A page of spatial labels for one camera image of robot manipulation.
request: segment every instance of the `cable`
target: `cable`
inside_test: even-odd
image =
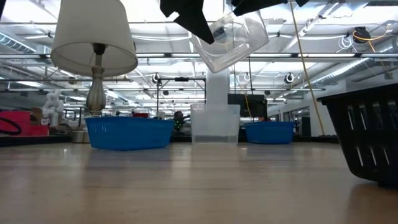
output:
[[[365,66],[373,73],[374,76],[377,76],[376,73],[369,67],[369,65],[367,65],[366,61],[364,62]]]
[[[387,30],[386,30],[386,32],[383,34],[383,35],[381,35],[381,36],[379,36],[379,37],[375,37],[375,38],[362,38],[362,37],[358,37],[357,35],[355,35],[355,33],[357,33],[357,31],[354,31],[353,32],[353,36],[355,37],[355,38],[357,38],[357,39],[359,39],[359,40],[367,40],[367,41],[372,41],[372,40],[378,40],[378,39],[381,39],[381,38],[383,38],[384,36],[386,36],[387,34],[388,34],[388,32],[387,32]]]
[[[251,64],[250,64],[250,55],[249,55],[249,75],[250,75],[250,89],[251,89],[251,94],[254,95],[253,93],[253,83],[252,83],[252,78],[251,78]]]
[[[299,37],[299,29],[297,28],[296,18],[295,18],[295,16],[294,16],[293,0],[290,0],[289,2],[290,2],[290,9],[292,10],[292,17],[293,17],[293,22],[294,22],[294,29],[295,29],[295,31],[296,31],[297,42],[298,42],[298,48],[300,49],[300,57],[301,57],[301,61],[302,61],[302,63],[303,63],[305,78],[307,79],[308,87],[310,88],[310,92],[311,92],[313,104],[314,104],[314,106],[315,106],[315,111],[317,112],[317,116],[318,116],[318,120],[319,120],[319,125],[320,125],[320,127],[321,127],[322,135],[325,135],[325,130],[323,129],[323,123],[322,123],[321,116],[320,116],[320,114],[319,114],[317,101],[316,101],[316,99],[315,99],[315,95],[313,94],[312,85],[311,85],[310,79],[308,78],[308,72],[307,72],[307,68],[306,68],[306,66],[305,66],[305,61],[304,61],[304,56],[303,56],[303,48],[302,48],[302,46],[301,46],[301,41],[300,41],[300,37]]]
[[[248,96],[247,96],[246,92],[243,91],[243,88],[242,88],[241,84],[239,83],[239,81],[236,79],[236,74],[234,74],[234,77],[235,77],[235,81],[238,83],[238,85],[239,85],[241,91],[242,91],[243,94],[244,94],[244,98],[245,98],[245,100],[246,100],[246,106],[247,106],[247,108],[248,108],[249,116],[250,116],[250,118],[252,118],[251,112],[250,112],[250,107],[249,107]]]
[[[18,135],[18,134],[22,133],[21,127],[17,123],[11,121],[10,119],[0,118],[0,121],[7,122],[7,123],[13,125],[17,129],[17,131],[5,131],[5,130],[0,129],[1,134],[8,134],[8,135],[14,136],[14,135]]]
[[[369,41],[369,45],[371,46],[373,52],[376,53],[376,50],[374,49],[373,44],[372,44],[371,41]],[[394,77],[392,76],[392,73],[388,70],[388,68],[384,65],[383,62],[381,62],[381,65],[383,66],[383,69],[390,75],[390,77],[391,77],[391,78],[394,78]]]
[[[347,49],[349,49],[351,46],[353,46],[353,44],[354,44],[354,40],[353,40],[353,38],[352,38],[351,36],[349,36],[349,37],[346,37],[346,36],[342,37],[342,38],[339,40],[339,42],[338,42],[338,46],[340,47],[339,52],[342,51],[342,50],[347,50]]]

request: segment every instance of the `white lampshade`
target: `white lampshade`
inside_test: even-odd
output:
[[[107,46],[102,56],[104,77],[123,75],[137,67],[126,10],[119,0],[62,1],[51,52],[54,65],[92,76],[94,43]]]

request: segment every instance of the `lamp stem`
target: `lamp stem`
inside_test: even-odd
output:
[[[106,106],[106,96],[103,86],[103,73],[102,55],[105,51],[105,46],[101,44],[93,45],[95,51],[95,67],[93,71],[93,83],[91,84],[88,92],[86,105],[94,116],[100,116],[102,109]]]

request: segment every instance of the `white robot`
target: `white robot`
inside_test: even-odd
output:
[[[60,94],[60,90],[52,90],[47,94],[47,101],[42,108],[42,125],[50,123],[51,127],[58,126],[58,117],[63,114],[63,101],[59,99]]]

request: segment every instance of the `red box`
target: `red box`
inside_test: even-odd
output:
[[[9,119],[18,124],[22,132],[18,136],[30,136],[30,112],[29,111],[2,111],[0,118]],[[5,122],[0,121],[0,129],[5,131],[17,131],[17,129]]]
[[[31,126],[30,127],[30,135],[31,136],[48,136],[49,135],[49,127],[44,125]]]
[[[133,118],[149,118],[149,113],[134,113]]]

